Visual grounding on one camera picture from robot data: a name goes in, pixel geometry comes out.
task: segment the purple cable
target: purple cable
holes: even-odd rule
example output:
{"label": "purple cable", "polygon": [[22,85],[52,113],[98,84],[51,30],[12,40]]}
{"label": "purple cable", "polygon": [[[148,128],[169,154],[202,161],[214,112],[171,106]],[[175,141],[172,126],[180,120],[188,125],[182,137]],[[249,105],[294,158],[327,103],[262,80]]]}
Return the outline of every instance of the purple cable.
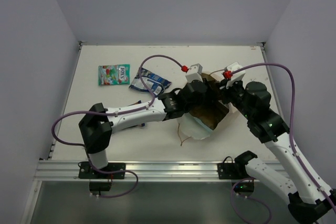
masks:
{"label": "purple cable", "polygon": [[[291,149],[293,150],[294,153],[297,152],[295,145],[294,145],[294,138],[293,138],[293,121],[294,121],[294,105],[295,105],[295,82],[294,82],[294,77],[293,74],[291,73],[291,71],[284,65],[282,64],[278,64],[278,63],[257,63],[257,64],[253,64],[253,65],[249,65],[246,67],[242,67],[236,71],[233,71],[231,74],[235,74],[238,72],[241,72],[243,70],[249,69],[249,68],[254,68],[254,67],[259,67],[259,66],[275,66],[275,67],[280,67],[283,68],[287,71],[290,80],[291,80],[291,84],[292,84],[292,97],[291,97],[291,107],[290,107],[290,120],[289,120],[289,142],[290,142],[290,146]],[[307,169],[307,167],[305,166],[305,164],[303,163],[302,159],[300,156],[296,156],[298,162],[300,163],[302,169],[306,172],[306,174],[308,175],[308,177],[313,181],[313,183],[320,188],[321,185],[317,182],[317,180],[313,177],[313,175],[309,172],[309,170]],[[325,198],[327,199],[328,203],[330,204],[331,208],[333,209],[333,211],[336,213],[336,206],[333,204],[332,200],[329,198],[329,196],[327,195],[327,193],[325,191],[321,191],[322,194],[325,196]]]}
{"label": "purple cable", "polygon": [[[233,185],[233,187],[231,188],[231,191],[230,191],[230,199],[231,199],[231,200],[230,200],[230,203],[231,203],[231,206],[232,206],[233,210],[234,210],[234,211],[236,212],[236,214],[240,217],[240,219],[242,219],[242,220],[243,220],[244,222],[246,222],[247,224],[253,224],[252,222],[250,222],[249,220],[245,219],[245,218],[240,214],[238,208],[236,207],[236,205],[235,205],[234,202],[233,202],[233,201],[234,201],[234,195],[235,195],[235,191],[234,191],[235,187],[236,187],[239,183],[241,183],[241,182],[243,182],[243,181],[246,181],[246,180],[252,180],[252,181],[253,181],[254,178],[252,178],[252,177],[250,177],[250,178],[243,178],[243,179],[239,180],[238,182],[236,182],[236,183]],[[269,223],[269,222],[271,221],[271,219],[272,219],[272,213],[271,213],[271,209],[269,208],[269,206],[267,206],[267,205],[266,205],[263,201],[261,201],[260,199],[256,199],[256,198],[251,197],[251,196],[248,196],[247,199],[250,199],[250,200],[253,200],[253,201],[255,201],[255,202],[258,202],[258,203],[262,204],[263,206],[265,206],[265,207],[267,208],[269,215],[268,215],[267,220],[264,221],[262,224],[267,224],[267,223]]]}
{"label": "purple cable", "polygon": [[[143,62],[140,64],[139,66],[139,69],[138,69],[138,73],[139,73],[139,78],[140,78],[140,81],[142,82],[142,84],[144,85],[144,87],[149,91],[151,97],[152,97],[152,100],[150,101],[150,103],[148,104],[148,106],[151,106],[155,100],[155,94],[154,92],[146,85],[146,83],[144,82],[144,80],[142,79],[141,77],[141,70],[142,70],[142,66],[145,64],[146,61],[148,61],[149,59],[152,59],[152,58],[155,58],[155,57],[161,57],[161,58],[166,58],[166,59],[169,59],[169,60],[172,60],[174,61],[177,65],[179,65],[181,68],[182,68],[182,65],[175,59],[169,57],[169,56],[166,56],[166,55],[152,55],[152,56],[149,56],[147,57],[146,59],[143,60]],[[137,109],[131,109],[131,110],[126,110],[126,111],[122,111],[122,112],[119,112],[118,114],[119,115],[122,115],[122,114],[127,114],[127,113],[132,113],[132,112],[136,112],[136,111],[140,111],[140,110],[143,110],[143,109],[146,109],[146,106],[143,106],[143,107],[140,107],[140,108],[137,108]],[[72,115],[78,115],[78,114],[89,114],[89,115],[103,115],[103,116],[114,116],[115,113],[99,113],[99,112],[93,112],[93,111],[74,111],[74,112],[70,112],[70,113],[67,113],[67,114],[64,114],[62,116],[60,116],[54,123],[53,125],[51,126],[51,134],[53,136],[53,138],[57,141],[59,141],[60,143],[62,144],[65,144],[65,145],[71,145],[71,146],[81,146],[81,147],[84,147],[85,148],[85,145],[84,144],[78,144],[78,143],[69,143],[69,142],[66,142],[62,139],[60,139],[56,133],[55,133],[55,128],[56,128],[56,125],[64,118],[67,118],[69,116],[72,116]],[[118,171],[114,171],[114,172],[105,172],[103,170],[100,170],[98,168],[96,168],[89,156],[88,156],[88,160],[89,160],[89,163],[92,167],[92,169],[94,169],[96,172],[99,172],[99,173],[102,173],[102,174],[116,174],[116,173],[131,173],[135,176],[135,178],[137,179],[136,182],[134,183],[134,185],[132,186],[131,189],[121,193],[121,194],[117,194],[117,195],[99,195],[99,197],[101,198],[117,198],[117,197],[121,197],[121,196],[124,196],[128,193],[130,193],[131,191],[133,191],[135,189],[135,187],[137,186],[138,184],[138,181],[139,181],[139,178],[137,176],[137,174],[131,170],[118,170]]]}

